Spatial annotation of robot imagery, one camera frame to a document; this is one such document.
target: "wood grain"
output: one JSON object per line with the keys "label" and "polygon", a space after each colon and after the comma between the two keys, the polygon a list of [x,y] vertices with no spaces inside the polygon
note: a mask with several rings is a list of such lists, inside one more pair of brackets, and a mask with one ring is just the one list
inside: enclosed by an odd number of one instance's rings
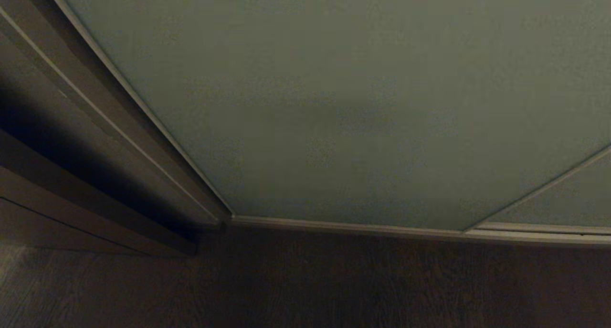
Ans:
{"label": "wood grain", "polygon": [[611,326],[609,250],[231,228],[190,259],[0,255],[0,327]]}

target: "white trim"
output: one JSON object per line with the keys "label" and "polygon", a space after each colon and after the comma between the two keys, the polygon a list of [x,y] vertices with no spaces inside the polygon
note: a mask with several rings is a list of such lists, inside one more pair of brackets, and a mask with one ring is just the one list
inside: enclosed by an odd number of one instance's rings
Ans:
{"label": "white trim", "polygon": [[481,221],[479,221],[479,222],[477,222],[475,224],[472,224],[471,226],[466,228],[464,230],[464,232],[469,232],[471,230],[475,230],[475,229],[480,228],[480,226],[482,226],[482,224],[487,223],[488,221],[490,221],[496,215],[502,215],[503,213],[506,213],[506,212],[508,212],[510,210],[513,210],[513,209],[517,208],[517,206],[520,206],[520,205],[524,204],[525,202],[538,197],[539,195],[541,195],[545,191],[548,191],[549,189],[551,189],[551,188],[555,187],[556,185],[560,184],[561,182],[564,182],[565,180],[568,180],[569,178],[571,178],[572,176],[577,174],[582,169],[585,169],[586,167],[592,165],[595,162],[598,162],[598,160],[604,158],[605,156],[609,156],[609,155],[611,155],[611,145],[609,145],[608,147],[604,148],[603,150],[600,150],[599,152],[597,152],[596,154],[594,154],[590,158],[587,158],[587,160],[583,161],[582,163],[579,163],[578,165],[576,165],[572,169],[569,169],[567,172],[563,173],[558,178],[555,178],[554,180],[548,182],[547,184],[539,187],[535,191],[532,191],[531,193],[529,193],[525,197],[522,197],[519,200],[517,200],[517,201],[513,202],[512,204],[510,204],[509,206],[506,206],[505,208],[503,208],[503,209],[501,209],[501,210],[499,210],[499,211],[489,215],[485,219],[482,219]]}
{"label": "white trim", "polygon": [[566,234],[588,234],[609,235],[611,227],[607,226],[572,226],[553,224],[523,224],[504,222],[484,222],[477,227],[478,230],[497,230],[506,232],[531,232],[531,233],[566,233]]}
{"label": "white trim", "polygon": [[471,230],[469,232],[461,232],[459,230],[403,228],[401,226],[302,221],[295,219],[251,216],[236,216],[233,219],[232,224],[236,226],[250,226],[257,228],[305,230],[325,233],[353,233],[377,236],[419,237],[429,239],[451,239],[456,241],[611,245],[611,236],[589,234],[581,235],[541,232],[507,232],[480,229]]}
{"label": "white trim", "polygon": [[227,201],[223,199],[221,194],[216,190],[216,188],[214,188],[210,180],[208,180],[205,174],[203,174],[203,172],[199,169],[199,167],[197,167],[196,163],[193,162],[190,156],[185,152],[185,150],[183,150],[183,148],[174,139],[174,137],[170,134],[170,132],[166,130],[166,127],[163,125],[163,123],[161,123],[161,121],[155,116],[155,113],[151,111],[151,109],[147,106],[144,100],[140,98],[138,93],[136,93],[135,89],[129,84],[129,82],[127,82],[127,80],[125,80],[121,72],[113,64],[113,61],[111,61],[110,58],[108,58],[108,56],[101,49],[98,43],[94,40],[91,34],[89,34],[89,31],[87,30],[87,28],[85,28],[85,26],[81,23],[81,21],[78,19],[76,14],[72,11],[72,9],[70,8],[70,5],[68,5],[68,2],[66,2],[65,0],[54,0],[54,1],[55,3],[57,3],[57,6],[59,6],[59,8],[66,15],[66,17],[72,23],[72,25],[76,28],[77,32],[79,32],[79,34],[83,37],[83,39],[85,39],[89,47],[100,58],[102,63],[108,68],[111,74],[113,74],[116,80],[118,80],[118,82],[122,85],[125,91],[127,91],[129,96],[131,96],[131,98],[136,102],[136,104],[140,106],[140,108],[142,109],[142,111],[144,111],[144,113],[148,116],[148,118],[151,119],[151,121],[153,121],[153,124],[155,124],[155,126],[159,128],[161,133],[166,137],[166,139],[168,139],[168,141],[179,152],[179,154],[181,154],[181,156],[186,160],[186,162],[189,163],[189,165],[197,173],[197,175],[208,185],[210,189],[212,189],[216,197],[218,197],[223,202],[223,204],[225,204],[227,209],[229,209],[229,212],[231,212],[232,217],[235,217],[235,211],[231,208],[231,206],[229,206]]}
{"label": "white trim", "polygon": [[183,187],[179,182],[177,182],[161,165],[159,165],[159,163],[157,163],[157,161],[155,161],[155,159],[153,159],[149,154],[147,154],[146,151],[140,148],[140,146],[133,139],[129,138],[128,134],[126,134],[123,130],[121,130],[121,128],[118,127],[109,117],[107,117],[107,115],[105,115],[104,112],[100,110],[100,108],[98,108],[98,106],[96,106],[92,102],[92,100],[89,99],[89,97],[85,95],[85,93],[83,93],[72,81],[70,81],[68,76],[66,76],[59,69],[59,67],[57,67],[57,65],[55,65],[55,63],[53,63],[53,61],[50,58],[48,58],[48,56],[46,56],[46,54],[42,52],[42,50],[39,49],[36,43],[34,43],[32,39],[30,39],[30,37],[24,32],[24,30],[22,30],[19,27],[19,25],[17,25],[16,22],[13,21],[13,19],[11,19],[11,17],[2,7],[0,7],[0,15],[2,15],[2,17],[6,20],[6,22],[8,22],[9,25],[11,25],[11,27],[15,29],[17,33],[19,33],[19,35],[28,43],[28,45],[30,45],[30,47],[35,52],[37,52],[40,58],[42,58],[42,60],[44,60],[44,62],[46,62],[49,65],[49,67],[51,67],[53,71],[55,71],[55,73],[59,75],[59,77],[61,77],[62,80],[64,80],[64,82],[66,82],[66,84],[68,84],[68,86],[70,86],[70,88],[72,88],[72,90],[74,90],[77,93],[77,95],[79,95],[83,100],[85,100],[85,102],[89,106],[91,106],[91,108],[93,108],[94,111],[96,111],[96,113],[100,115],[100,117],[102,117],[108,124],[110,124],[110,126],[116,132],[118,132],[123,138],[125,138],[126,141],[128,141],[132,145],[132,147],[136,148],[136,150],[138,150],[140,154],[142,154],[147,160],[149,160],[149,162],[153,163],[153,165],[155,165],[155,167],[157,167],[157,169],[159,169],[161,173],[163,173],[168,179],[170,179],[171,182],[174,182],[174,184],[179,189],[181,189],[181,191],[183,191],[186,195],[188,195],[188,197],[191,198],[195,202],[195,204],[197,204],[197,206],[202,208],[204,212],[210,215],[212,219],[214,220],[214,222],[220,221],[218,217],[216,217],[213,213],[208,211],[208,209],[203,204],[201,204],[195,197],[193,197],[193,195],[189,191],[187,191],[185,187]]}

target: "dark wood floor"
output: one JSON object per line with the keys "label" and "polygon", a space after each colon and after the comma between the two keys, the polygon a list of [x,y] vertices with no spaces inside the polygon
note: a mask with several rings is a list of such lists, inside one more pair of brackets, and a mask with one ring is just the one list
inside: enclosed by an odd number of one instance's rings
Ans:
{"label": "dark wood floor", "polygon": [[185,260],[0,245],[0,326],[611,327],[611,250],[246,228]]}

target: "wooden floor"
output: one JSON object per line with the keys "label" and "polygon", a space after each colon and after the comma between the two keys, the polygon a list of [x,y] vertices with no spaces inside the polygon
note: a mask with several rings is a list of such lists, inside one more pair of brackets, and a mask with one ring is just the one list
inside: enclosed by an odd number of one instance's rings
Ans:
{"label": "wooden floor", "polygon": [[611,327],[611,250],[247,228],[184,260],[0,245],[0,327]]}

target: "baseboard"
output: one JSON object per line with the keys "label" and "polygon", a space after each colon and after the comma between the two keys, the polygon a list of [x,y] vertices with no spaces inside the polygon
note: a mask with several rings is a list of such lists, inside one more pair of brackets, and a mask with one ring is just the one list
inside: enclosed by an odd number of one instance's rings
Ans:
{"label": "baseboard", "polygon": [[270,217],[236,216],[234,226],[270,228],[280,230],[299,230],[306,232],[342,233],[373,236],[406,237],[443,241],[462,241],[472,243],[510,243],[562,245],[573,247],[611,247],[611,236],[600,234],[511,232],[474,229],[469,232],[459,230],[436,230],[403,228],[400,226],[302,221]]}

